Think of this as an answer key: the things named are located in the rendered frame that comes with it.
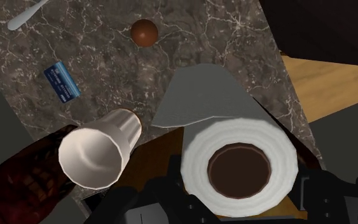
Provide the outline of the brown ball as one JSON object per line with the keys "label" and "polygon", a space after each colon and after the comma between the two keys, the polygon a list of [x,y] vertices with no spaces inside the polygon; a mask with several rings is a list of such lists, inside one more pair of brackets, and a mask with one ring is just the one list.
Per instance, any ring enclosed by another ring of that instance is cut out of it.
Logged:
{"label": "brown ball", "polygon": [[158,28],[152,21],[141,19],[133,23],[130,35],[137,46],[149,47],[158,40]]}

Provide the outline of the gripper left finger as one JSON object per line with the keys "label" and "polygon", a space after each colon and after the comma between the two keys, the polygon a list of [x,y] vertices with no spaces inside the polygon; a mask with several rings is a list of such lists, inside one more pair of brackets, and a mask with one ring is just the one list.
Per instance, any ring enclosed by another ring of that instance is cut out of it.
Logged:
{"label": "gripper left finger", "polygon": [[196,196],[184,192],[180,164],[181,156],[172,155],[167,174],[148,180],[140,192],[131,186],[110,189],[84,224],[123,224],[124,214],[151,204],[162,207],[168,224],[220,224]]}

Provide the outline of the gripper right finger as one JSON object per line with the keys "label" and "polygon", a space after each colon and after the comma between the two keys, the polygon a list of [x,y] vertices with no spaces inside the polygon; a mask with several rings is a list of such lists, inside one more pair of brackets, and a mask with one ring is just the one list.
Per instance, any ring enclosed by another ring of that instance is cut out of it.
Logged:
{"label": "gripper right finger", "polygon": [[310,224],[358,224],[358,178],[348,183],[331,172],[300,167],[289,198]]}

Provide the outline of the dark red patterned object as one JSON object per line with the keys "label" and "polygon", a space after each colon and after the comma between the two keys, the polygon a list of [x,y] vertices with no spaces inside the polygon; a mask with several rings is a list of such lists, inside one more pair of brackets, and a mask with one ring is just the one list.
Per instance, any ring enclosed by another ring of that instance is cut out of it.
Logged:
{"label": "dark red patterned object", "polygon": [[59,164],[67,125],[0,164],[0,224],[39,224],[76,186]]}

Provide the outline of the white plastic spoon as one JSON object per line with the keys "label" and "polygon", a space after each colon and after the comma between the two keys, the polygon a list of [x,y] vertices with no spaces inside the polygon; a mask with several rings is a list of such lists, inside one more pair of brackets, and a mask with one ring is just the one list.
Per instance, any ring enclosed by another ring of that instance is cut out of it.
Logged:
{"label": "white plastic spoon", "polygon": [[27,8],[21,14],[17,15],[15,18],[12,18],[7,25],[8,30],[15,31],[25,24],[44,4],[49,0],[40,0],[37,4]]}

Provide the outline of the blue card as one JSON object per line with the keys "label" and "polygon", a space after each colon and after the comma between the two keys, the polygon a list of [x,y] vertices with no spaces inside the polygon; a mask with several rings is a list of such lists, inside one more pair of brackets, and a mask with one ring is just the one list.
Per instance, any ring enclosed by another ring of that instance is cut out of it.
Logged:
{"label": "blue card", "polygon": [[62,103],[80,96],[79,88],[61,61],[45,69],[43,73]]}

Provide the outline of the white paper towel roll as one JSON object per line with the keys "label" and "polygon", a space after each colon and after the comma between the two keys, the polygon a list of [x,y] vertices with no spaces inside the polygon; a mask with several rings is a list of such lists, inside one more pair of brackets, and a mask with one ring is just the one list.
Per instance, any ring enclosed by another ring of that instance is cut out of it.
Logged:
{"label": "white paper towel roll", "polygon": [[[222,66],[198,64],[177,69],[152,124],[183,127],[181,176],[185,189],[216,215],[238,218],[261,214],[278,205],[293,188],[298,174],[296,148]],[[232,143],[254,145],[271,165],[269,182],[247,199],[226,197],[209,182],[209,160]]]}

